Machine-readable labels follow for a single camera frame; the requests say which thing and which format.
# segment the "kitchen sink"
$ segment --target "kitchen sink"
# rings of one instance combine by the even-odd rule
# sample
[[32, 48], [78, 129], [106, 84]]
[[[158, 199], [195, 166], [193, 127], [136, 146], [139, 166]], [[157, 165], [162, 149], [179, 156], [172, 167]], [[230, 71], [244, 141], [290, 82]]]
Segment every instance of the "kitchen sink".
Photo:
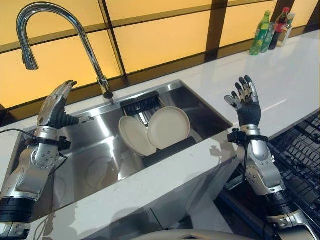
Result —
[[[76, 113], [76, 116], [90, 116], [94, 117], [94, 120], [59, 130], [59, 135], [67, 137], [71, 142], [71, 148], [62, 151], [68, 160], [49, 177], [36, 203], [33, 220], [86, 198], [146, 168], [143, 157], [128, 148], [119, 134], [118, 123], [125, 115], [120, 103], [154, 91], [159, 93], [165, 106], [178, 107], [188, 115], [190, 137], [193, 137], [196, 143], [232, 126], [180, 80], [117, 99], [114, 105], [104, 104]], [[26, 138], [19, 135], [7, 175], [19, 164], [19, 155], [24, 149]]]

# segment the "dishwasher rack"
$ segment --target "dishwasher rack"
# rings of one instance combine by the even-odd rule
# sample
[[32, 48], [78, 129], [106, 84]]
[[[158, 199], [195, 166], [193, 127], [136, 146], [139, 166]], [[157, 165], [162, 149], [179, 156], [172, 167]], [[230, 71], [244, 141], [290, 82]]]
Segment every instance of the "dishwasher rack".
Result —
[[320, 236], [320, 113], [272, 139], [268, 146], [287, 192]]

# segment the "plastic bottle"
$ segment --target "plastic bottle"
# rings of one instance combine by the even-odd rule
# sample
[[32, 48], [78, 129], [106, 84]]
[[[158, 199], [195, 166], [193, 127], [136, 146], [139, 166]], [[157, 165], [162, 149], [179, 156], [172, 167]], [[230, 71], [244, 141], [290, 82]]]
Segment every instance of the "plastic bottle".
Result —
[[269, 29], [270, 13], [270, 11], [265, 11], [264, 17], [262, 18], [261, 22], [258, 24], [258, 27], [256, 28], [255, 37], [252, 46], [249, 50], [250, 55], [258, 55], [260, 53], [262, 44], [267, 36]]
[[282, 48], [286, 44], [286, 41], [289, 38], [290, 33], [292, 31], [292, 22], [293, 22], [295, 16], [296, 16], [296, 14], [293, 13], [293, 12], [290, 12], [288, 14], [288, 22], [287, 22], [286, 26], [283, 29], [282, 36], [280, 37], [280, 39], [278, 40], [278, 42], [276, 44], [277, 47], [281, 47]]
[[268, 51], [269, 45], [272, 41], [272, 38], [274, 37], [275, 34], [275, 23], [274, 22], [270, 22], [269, 23], [269, 29], [268, 29], [268, 33], [266, 34], [266, 37], [262, 43], [262, 47], [261, 47], [261, 53], [265, 53], [266, 51]]
[[271, 40], [270, 46], [269, 46], [269, 50], [273, 50], [276, 48], [277, 43], [278, 43], [278, 39], [281, 35], [281, 33], [284, 30], [284, 27], [286, 26], [286, 23], [288, 22], [288, 12], [290, 11], [289, 7], [285, 7], [283, 9], [283, 12], [281, 13], [281, 15], [277, 18], [277, 20], [275, 21], [275, 31], [274, 31], [274, 35], [273, 38]]

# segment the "robotic hand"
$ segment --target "robotic hand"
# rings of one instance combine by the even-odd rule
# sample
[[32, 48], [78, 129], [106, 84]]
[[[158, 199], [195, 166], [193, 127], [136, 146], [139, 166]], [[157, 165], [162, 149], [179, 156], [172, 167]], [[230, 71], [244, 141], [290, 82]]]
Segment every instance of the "robotic hand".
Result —
[[66, 81], [44, 101], [33, 139], [27, 141], [17, 169], [3, 183], [0, 194], [0, 240], [26, 239], [39, 199], [60, 150], [70, 148], [66, 137], [58, 139], [58, 129], [85, 123], [92, 117], [73, 117], [65, 113], [67, 97], [76, 81]]
[[281, 174], [267, 146], [268, 138], [261, 136], [258, 128], [261, 108], [256, 87], [247, 75], [240, 77], [239, 82], [242, 87], [235, 84], [239, 96], [233, 91], [224, 99], [238, 114], [241, 131], [233, 129], [228, 141], [239, 146], [237, 157], [244, 166], [245, 177], [254, 192], [265, 197], [269, 223], [280, 230], [303, 226], [317, 240], [303, 212], [284, 191]]

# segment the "dish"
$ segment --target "dish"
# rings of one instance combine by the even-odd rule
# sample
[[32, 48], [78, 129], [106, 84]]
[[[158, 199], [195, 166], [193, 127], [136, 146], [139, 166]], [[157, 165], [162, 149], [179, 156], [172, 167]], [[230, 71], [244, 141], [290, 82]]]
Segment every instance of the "dish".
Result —
[[151, 117], [147, 134], [151, 144], [162, 150], [186, 139], [189, 132], [187, 114], [180, 108], [168, 106]]
[[148, 138], [147, 128], [132, 116], [123, 116], [119, 121], [119, 132], [129, 148], [142, 156], [149, 156], [157, 151]]

